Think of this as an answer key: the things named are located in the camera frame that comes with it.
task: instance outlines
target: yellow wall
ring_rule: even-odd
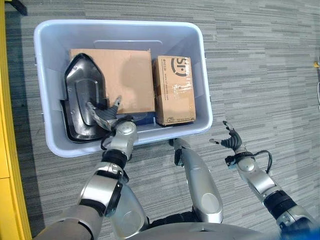
[[[0,0],[0,240],[29,240],[8,77],[5,2]]]

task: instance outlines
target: printed logo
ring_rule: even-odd
[[[167,122],[167,123],[173,123],[174,120],[175,120],[175,119],[171,116],[171,117],[168,117],[168,118],[167,118],[166,122]]]
[[[180,77],[187,76],[186,59],[185,58],[176,58],[176,61],[175,61],[175,58],[172,58],[171,59],[171,68],[172,68],[172,71],[176,75],[178,75]]]

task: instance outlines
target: small cardboard box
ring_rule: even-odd
[[[118,114],[155,111],[150,50],[71,49],[70,57],[79,53],[89,55],[100,68],[110,105],[122,96]]]
[[[196,120],[191,60],[183,56],[158,56],[153,73],[156,89],[156,122],[160,125]]]

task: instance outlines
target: black joint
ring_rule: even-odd
[[[230,165],[233,165],[235,162],[235,157],[234,156],[227,156],[225,159],[226,165],[229,167]]]
[[[182,149],[179,148],[174,152],[174,164],[176,166],[182,166],[183,162],[182,162]]]
[[[122,178],[122,173],[120,170],[118,170],[118,172],[116,174],[109,172],[109,171],[104,171],[104,170],[99,170],[95,174],[98,176],[103,176],[106,178],[117,179],[117,180]]]
[[[113,190],[112,196],[109,201],[109,204],[105,210],[106,216],[110,216],[116,211],[116,208],[117,208],[119,200],[120,200],[122,187],[123,187],[123,185],[120,182],[117,182],[117,184],[115,185],[115,188]]]
[[[282,190],[269,195],[263,201],[263,204],[275,219],[279,218],[285,211],[297,205],[291,197]]]
[[[112,149],[103,153],[101,161],[116,164],[124,169],[127,163],[127,156],[119,150]]]
[[[79,205],[84,205],[95,209],[99,216],[102,217],[105,213],[106,206],[99,201],[91,199],[81,199]]]

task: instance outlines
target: black plastic object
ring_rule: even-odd
[[[112,149],[109,151],[105,151],[102,154],[102,162],[109,162],[113,164],[117,164],[120,168],[124,169],[127,163],[127,156],[123,154],[121,151]]]
[[[87,108],[92,103],[107,107],[105,79],[98,66],[86,54],[74,57],[64,74],[67,98],[61,100],[68,138],[76,143],[96,141],[106,135]]]
[[[161,218],[153,221],[149,228],[158,227],[165,224],[175,224],[175,223],[197,223],[200,222],[196,214],[193,211],[186,211],[183,213],[173,214],[165,218]]]
[[[280,190],[268,196],[263,201],[263,205],[268,209],[274,219],[277,219],[281,214],[297,204],[284,191]]]

